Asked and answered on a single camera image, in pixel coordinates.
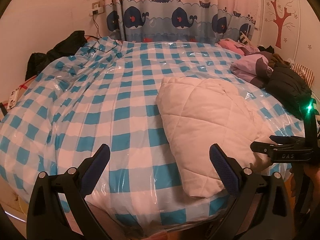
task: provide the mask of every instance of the blue gripper pad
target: blue gripper pad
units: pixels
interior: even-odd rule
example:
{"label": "blue gripper pad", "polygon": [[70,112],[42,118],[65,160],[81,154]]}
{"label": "blue gripper pad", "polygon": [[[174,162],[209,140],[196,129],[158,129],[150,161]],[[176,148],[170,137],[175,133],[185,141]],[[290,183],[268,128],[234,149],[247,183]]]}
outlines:
{"label": "blue gripper pad", "polygon": [[237,197],[240,193],[241,166],[235,159],[227,157],[218,144],[210,147],[209,155],[227,192]]}
{"label": "blue gripper pad", "polygon": [[82,165],[89,164],[81,179],[80,194],[83,198],[92,193],[109,160],[110,148],[108,145],[102,144],[92,157],[85,159],[80,164],[79,169]]}

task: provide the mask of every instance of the blue and white checkered sheet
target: blue and white checkered sheet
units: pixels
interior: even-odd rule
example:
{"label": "blue and white checkered sheet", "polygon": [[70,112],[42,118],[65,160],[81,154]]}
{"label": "blue and white checkered sheet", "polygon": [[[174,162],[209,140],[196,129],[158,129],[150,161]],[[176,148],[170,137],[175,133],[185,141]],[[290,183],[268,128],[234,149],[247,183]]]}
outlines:
{"label": "blue and white checkered sheet", "polygon": [[[106,51],[116,42],[103,38],[87,45]],[[0,174],[28,202],[39,172],[78,167],[105,143],[111,159],[89,203],[147,234],[213,218],[226,208],[228,195],[199,199],[184,193],[155,104],[163,77],[225,79],[257,106],[275,134],[303,135],[302,122],[276,99],[230,72],[238,58],[219,46],[187,42],[124,42],[108,53],[83,47],[60,58],[3,119]],[[288,177],[289,168],[274,164],[265,174]]]}

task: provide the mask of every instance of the tree decal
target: tree decal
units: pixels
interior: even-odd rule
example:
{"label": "tree decal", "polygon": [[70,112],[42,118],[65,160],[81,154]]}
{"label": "tree decal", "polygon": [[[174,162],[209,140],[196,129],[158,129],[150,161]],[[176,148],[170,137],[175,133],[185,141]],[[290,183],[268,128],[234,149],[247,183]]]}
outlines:
{"label": "tree decal", "polygon": [[277,35],[277,41],[276,41],[276,47],[281,49],[281,36],[282,36],[282,28],[286,27],[288,30],[291,30],[292,28],[295,28],[292,22],[288,22],[284,24],[286,19],[292,15],[297,19],[297,15],[295,14],[296,11],[293,13],[288,12],[288,8],[292,7],[292,3],[294,0],[288,0],[288,2],[282,7],[280,1],[282,0],[269,0],[267,2],[267,6],[269,11],[267,11],[267,14],[270,16],[273,16],[273,19],[267,19],[265,18],[266,22],[274,22],[278,26],[278,35]]}

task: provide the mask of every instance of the folded white quilt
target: folded white quilt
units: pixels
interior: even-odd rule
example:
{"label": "folded white quilt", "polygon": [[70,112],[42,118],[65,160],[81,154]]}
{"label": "folded white quilt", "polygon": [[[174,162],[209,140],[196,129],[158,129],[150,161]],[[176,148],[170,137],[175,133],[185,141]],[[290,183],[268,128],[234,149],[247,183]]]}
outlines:
{"label": "folded white quilt", "polygon": [[260,172],[271,165],[266,155],[250,150],[250,143],[272,143],[272,132],[230,82],[165,77],[156,103],[189,196],[208,198],[223,189],[209,159],[214,143],[243,168]]}

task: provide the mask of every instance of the dark puffer jacket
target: dark puffer jacket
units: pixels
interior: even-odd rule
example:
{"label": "dark puffer jacket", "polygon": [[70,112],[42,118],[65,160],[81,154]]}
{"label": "dark puffer jacket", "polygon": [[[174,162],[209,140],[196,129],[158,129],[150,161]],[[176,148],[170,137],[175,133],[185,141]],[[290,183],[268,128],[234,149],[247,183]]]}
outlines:
{"label": "dark puffer jacket", "polygon": [[302,120],[299,105],[311,100],[312,92],[306,82],[289,66],[276,63],[265,90],[278,99],[287,111]]}

